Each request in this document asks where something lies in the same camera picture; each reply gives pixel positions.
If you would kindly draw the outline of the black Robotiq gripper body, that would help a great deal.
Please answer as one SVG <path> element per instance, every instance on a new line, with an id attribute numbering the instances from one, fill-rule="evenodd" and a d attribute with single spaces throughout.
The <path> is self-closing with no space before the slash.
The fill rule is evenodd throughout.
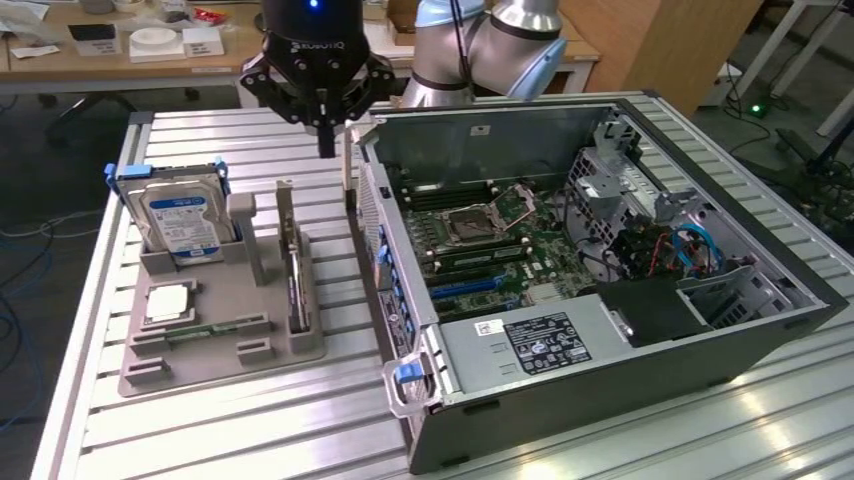
<path id="1" fill-rule="evenodd" d="M 286 120 L 331 135 L 370 96 L 359 77 L 370 57 L 359 1 L 265 1 L 263 60 L 285 82 L 266 100 Z"/>

